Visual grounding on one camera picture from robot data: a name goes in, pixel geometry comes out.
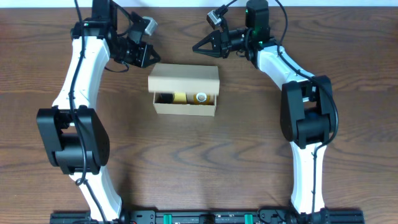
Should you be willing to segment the brown cardboard box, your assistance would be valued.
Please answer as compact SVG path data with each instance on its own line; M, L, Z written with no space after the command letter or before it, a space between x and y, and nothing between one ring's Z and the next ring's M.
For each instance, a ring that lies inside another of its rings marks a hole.
M148 91L153 94L152 102L158 114L214 116L219 90L217 66L158 63L148 76ZM186 93L187 104L159 103L161 93L175 92ZM196 93L210 95L210 104L195 105Z

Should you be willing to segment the black glossy tape dispenser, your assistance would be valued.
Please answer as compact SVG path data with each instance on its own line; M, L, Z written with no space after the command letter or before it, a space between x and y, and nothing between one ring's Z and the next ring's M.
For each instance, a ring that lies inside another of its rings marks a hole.
M172 104L174 102L173 93L161 93L159 95L159 103Z

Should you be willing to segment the yellow sticky note pad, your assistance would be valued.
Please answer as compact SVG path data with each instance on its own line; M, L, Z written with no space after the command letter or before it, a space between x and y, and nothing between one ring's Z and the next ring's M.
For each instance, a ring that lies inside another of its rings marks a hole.
M175 92L173 98L173 104L187 104L187 94L181 92Z

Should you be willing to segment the yellow tape roll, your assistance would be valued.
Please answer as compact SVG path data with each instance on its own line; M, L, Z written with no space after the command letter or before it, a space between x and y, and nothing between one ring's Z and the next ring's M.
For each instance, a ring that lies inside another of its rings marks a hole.
M196 93L193 96L193 102L195 105L209 105L211 96L206 93Z

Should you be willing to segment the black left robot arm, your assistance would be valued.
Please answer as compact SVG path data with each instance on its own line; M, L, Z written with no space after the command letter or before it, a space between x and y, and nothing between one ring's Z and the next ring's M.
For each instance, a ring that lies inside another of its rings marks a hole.
M152 64L153 47L142 36L152 35L156 27L153 18L140 17L124 35L117 33L116 21L92 17L72 29L73 53L62 90L51 108L38 111L36 121L49 162L75 182L90 209L55 212L51 223L132 222L106 166L110 142L96 100L110 59L141 68Z

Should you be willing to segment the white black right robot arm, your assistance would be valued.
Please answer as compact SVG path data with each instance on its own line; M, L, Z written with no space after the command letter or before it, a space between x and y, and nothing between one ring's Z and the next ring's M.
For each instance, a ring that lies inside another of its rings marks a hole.
M297 223L324 223L323 156L338 129L338 110L331 81L298 66L265 28L216 30L193 46L199 54L220 58L232 51L265 73L281 92L280 128L294 160L290 202ZM159 114L214 116L220 92L216 66L160 63L148 77L148 89Z

